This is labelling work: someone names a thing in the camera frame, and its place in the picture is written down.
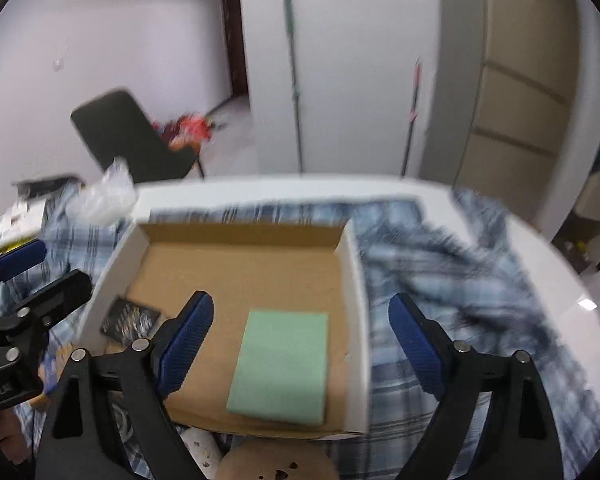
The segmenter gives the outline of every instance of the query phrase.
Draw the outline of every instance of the green sponge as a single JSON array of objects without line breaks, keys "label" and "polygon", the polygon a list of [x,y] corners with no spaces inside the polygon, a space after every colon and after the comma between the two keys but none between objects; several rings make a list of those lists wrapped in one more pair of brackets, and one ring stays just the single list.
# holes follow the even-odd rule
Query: green sponge
[{"label": "green sponge", "polygon": [[249,313],[226,409],[319,426],[324,422],[328,314]]}]

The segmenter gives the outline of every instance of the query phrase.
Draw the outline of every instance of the blue plaid fabric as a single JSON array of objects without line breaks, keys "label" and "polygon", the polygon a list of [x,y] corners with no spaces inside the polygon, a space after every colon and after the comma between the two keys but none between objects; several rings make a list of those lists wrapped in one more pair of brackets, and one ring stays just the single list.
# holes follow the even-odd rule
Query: blue plaid fabric
[{"label": "blue plaid fabric", "polygon": [[[353,219],[370,307],[371,424],[365,436],[324,444],[343,480],[393,479],[436,409],[435,398],[422,391],[389,326],[387,305],[397,292],[408,292],[424,315],[439,322],[452,339],[468,340],[480,352],[511,355],[523,348],[533,356],[554,410],[565,478],[573,479],[600,446],[600,407],[585,390],[579,363],[558,345],[516,255],[509,249],[506,210],[472,192],[456,192],[453,197],[478,240],[474,247],[462,247],[444,230],[424,225],[414,201],[158,212],[152,221],[342,224]],[[94,279],[102,271],[124,225],[106,230],[72,227],[61,209],[59,203],[58,213],[43,234],[50,263],[0,287],[0,315],[11,312],[17,298],[48,283],[61,270],[79,268]],[[72,330],[82,314],[77,312],[54,329],[50,352],[75,337]],[[488,395],[480,397],[452,477],[466,472],[471,462],[488,403]],[[35,444],[43,417],[32,414],[26,404],[18,412]],[[134,470],[150,477],[133,439],[127,452]]]}]

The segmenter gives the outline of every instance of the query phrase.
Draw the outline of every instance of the blue gripper pad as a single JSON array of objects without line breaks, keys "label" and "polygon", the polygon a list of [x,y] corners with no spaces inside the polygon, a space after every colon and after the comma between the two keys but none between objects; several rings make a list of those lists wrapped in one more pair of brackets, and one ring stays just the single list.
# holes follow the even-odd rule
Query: blue gripper pad
[{"label": "blue gripper pad", "polygon": [[[177,392],[182,386],[213,320],[214,302],[210,295],[203,294],[187,318],[182,320],[180,328],[162,353],[156,390],[163,399]],[[175,321],[181,321],[180,316],[167,323]]]},{"label": "blue gripper pad", "polygon": [[0,282],[6,282],[31,267],[41,264],[46,258],[46,245],[33,240],[22,247],[0,256]]},{"label": "blue gripper pad", "polygon": [[396,294],[389,301],[389,324],[404,350],[422,389],[440,400],[446,390],[442,359],[427,338],[423,322],[429,322],[417,306],[411,309]]}]

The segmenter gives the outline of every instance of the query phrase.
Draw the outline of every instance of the black chair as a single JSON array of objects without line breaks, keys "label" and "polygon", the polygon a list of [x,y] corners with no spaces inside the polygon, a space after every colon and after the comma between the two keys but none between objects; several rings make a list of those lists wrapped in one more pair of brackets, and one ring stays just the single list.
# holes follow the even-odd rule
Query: black chair
[{"label": "black chair", "polygon": [[184,178],[195,163],[205,177],[200,154],[190,146],[171,151],[125,89],[76,108],[71,120],[103,170],[115,157],[123,156],[136,184]]}]

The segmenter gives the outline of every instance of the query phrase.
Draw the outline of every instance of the box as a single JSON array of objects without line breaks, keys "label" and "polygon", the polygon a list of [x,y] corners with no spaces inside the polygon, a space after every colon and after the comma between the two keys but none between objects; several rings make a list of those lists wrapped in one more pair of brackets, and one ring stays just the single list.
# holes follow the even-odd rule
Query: box
[{"label": "box", "polygon": [[16,202],[0,216],[0,251],[35,238],[45,221],[46,199]]},{"label": "box", "polygon": [[[136,224],[124,235],[94,288],[78,345],[102,354],[100,326],[116,296],[177,316],[196,290],[214,300],[213,325],[171,418],[222,433],[280,438],[343,438],[368,431],[368,304],[353,226],[290,224]],[[226,411],[250,310],[328,312],[325,421],[308,427]]]}]

